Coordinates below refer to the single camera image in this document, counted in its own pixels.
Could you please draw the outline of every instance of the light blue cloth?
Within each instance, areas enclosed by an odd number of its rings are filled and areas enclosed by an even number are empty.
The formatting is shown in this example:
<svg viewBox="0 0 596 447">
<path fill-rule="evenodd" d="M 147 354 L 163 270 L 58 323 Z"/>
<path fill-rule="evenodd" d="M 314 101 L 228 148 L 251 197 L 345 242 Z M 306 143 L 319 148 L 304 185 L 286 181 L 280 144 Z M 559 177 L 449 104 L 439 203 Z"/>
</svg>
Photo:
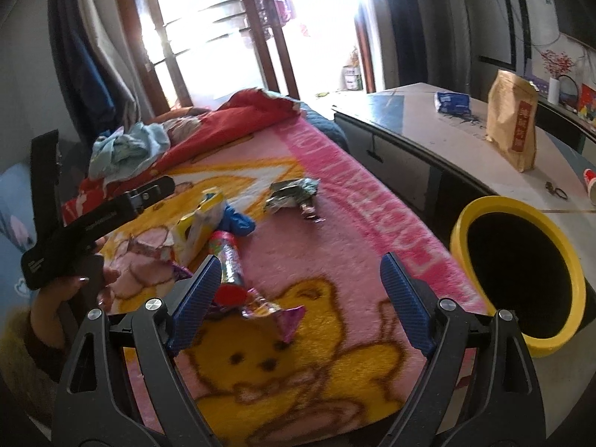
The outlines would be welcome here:
<svg viewBox="0 0 596 447">
<path fill-rule="evenodd" d="M 104 179 L 104 186 L 141 174 L 160 155 L 170 149 L 170 139 L 161 124 L 136 123 L 124 134 L 123 128 L 110 137 L 99 137 L 93 143 L 89 178 Z"/>
</svg>

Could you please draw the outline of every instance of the yellow bear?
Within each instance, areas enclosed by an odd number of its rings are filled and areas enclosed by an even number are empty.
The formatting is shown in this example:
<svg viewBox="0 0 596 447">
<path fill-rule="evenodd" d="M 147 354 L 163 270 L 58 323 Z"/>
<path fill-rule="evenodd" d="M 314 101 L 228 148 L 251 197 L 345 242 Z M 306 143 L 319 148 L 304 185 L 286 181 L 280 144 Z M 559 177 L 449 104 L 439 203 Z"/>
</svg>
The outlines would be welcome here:
<svg viewBox="0 0 596 447">
<path fill-rule="evenodd" d="M 260 321 L 228 315 L 206 321 L 186 351 L 212 391 L 197 406 L 222 442 L 308 442 L 400 408 L 388 387 L 401 363 L 399 345 L 383 336 L 342 351 L 345 327 L 331 283 L 304 280 L 275 301 L 285 308 L 306 306 L 290 345 Z"/>
</svg>

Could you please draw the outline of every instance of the white vase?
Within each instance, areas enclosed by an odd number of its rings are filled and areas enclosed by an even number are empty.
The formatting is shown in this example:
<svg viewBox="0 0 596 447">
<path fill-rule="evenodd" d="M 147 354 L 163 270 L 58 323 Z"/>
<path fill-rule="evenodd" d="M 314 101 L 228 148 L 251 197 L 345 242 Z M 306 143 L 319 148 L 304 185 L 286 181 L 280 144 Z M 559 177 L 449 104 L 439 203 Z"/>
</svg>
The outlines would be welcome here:
<svg viewBox="0 0 596 447">
<path fill-rule="evenodd" d="M 559 96 L 561 95 L 561 81 L 551 77 L 548 85 L 548 101 L 551 104 L 558 105 Z"/>
</svg>

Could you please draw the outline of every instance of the blue gripper pad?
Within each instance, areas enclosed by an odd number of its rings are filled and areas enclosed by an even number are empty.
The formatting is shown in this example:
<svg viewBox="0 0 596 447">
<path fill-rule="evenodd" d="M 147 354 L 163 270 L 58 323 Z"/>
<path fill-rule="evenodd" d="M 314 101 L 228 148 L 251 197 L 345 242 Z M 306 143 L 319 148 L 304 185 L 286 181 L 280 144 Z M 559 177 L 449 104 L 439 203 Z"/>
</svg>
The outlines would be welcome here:
<svg viewBox="0 0 596 447">
<path fill-rule="evenodd" d="M 430 357 L 437 347 L 433 338 L 437 297 L 422 280 L 412 279 L 394 254 L 381 259 L 381 282 L 410 344 Z"/>
<path fill-rule="evenodd" d="M 222 267 L 218 259 L 211 259 L 192 277 L 192 285 L 172 313 L 172 334 L 166 349 L 176 356 L 188 348 L 222 282 Z"/>
</svg>

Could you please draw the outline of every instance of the brown paper bag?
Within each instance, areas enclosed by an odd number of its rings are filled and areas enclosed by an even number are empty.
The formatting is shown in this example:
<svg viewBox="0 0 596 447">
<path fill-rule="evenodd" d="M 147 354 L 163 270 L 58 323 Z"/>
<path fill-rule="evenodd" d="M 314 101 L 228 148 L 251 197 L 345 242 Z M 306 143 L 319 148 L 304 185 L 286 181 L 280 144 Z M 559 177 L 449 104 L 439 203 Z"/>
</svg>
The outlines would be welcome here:
<svg viewBox="0 0 596 447">
<path fill-rule="evenodd" d="M 523 173 L 536 161 L 538 91 L 527 80 L 499 70 L 488 94 L 486 140 Z"/>
</svg>

